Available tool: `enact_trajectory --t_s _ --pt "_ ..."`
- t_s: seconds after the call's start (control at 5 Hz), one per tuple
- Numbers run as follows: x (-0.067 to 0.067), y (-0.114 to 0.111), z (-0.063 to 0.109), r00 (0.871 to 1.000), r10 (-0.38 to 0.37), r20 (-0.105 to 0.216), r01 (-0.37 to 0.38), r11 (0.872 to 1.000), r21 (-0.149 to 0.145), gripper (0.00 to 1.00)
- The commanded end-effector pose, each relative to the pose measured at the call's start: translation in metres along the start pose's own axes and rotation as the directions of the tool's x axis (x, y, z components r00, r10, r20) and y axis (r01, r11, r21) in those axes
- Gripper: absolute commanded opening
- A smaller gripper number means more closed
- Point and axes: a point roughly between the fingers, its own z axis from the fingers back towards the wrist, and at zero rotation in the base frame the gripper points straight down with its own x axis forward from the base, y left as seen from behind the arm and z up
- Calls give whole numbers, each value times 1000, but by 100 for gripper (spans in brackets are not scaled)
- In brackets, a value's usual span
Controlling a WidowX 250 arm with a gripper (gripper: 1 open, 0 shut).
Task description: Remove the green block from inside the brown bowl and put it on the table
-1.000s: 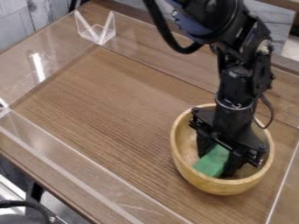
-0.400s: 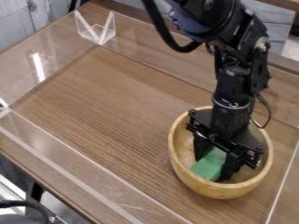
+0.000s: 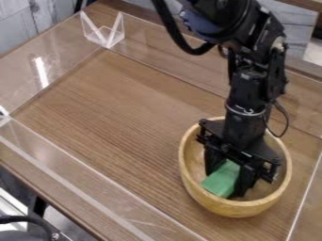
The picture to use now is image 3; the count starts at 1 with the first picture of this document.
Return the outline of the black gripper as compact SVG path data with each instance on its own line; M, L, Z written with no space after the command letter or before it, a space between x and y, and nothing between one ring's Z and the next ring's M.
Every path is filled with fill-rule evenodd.
M210 175L230 160L240 166L234 197L243 197L259 180L272 183L280 157L264 141L271 107L258 113L226 111L222 120L200 119L196 140L204 146L204 173Z

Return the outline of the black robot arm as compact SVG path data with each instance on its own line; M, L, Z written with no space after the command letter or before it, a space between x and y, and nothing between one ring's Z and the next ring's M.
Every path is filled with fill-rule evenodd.
M208 46L227 49L226 116L199 122L203 188L242 197L258 181L274 181L280 166L264 134L287 85L284 27L258 0L183 0L182 18Z

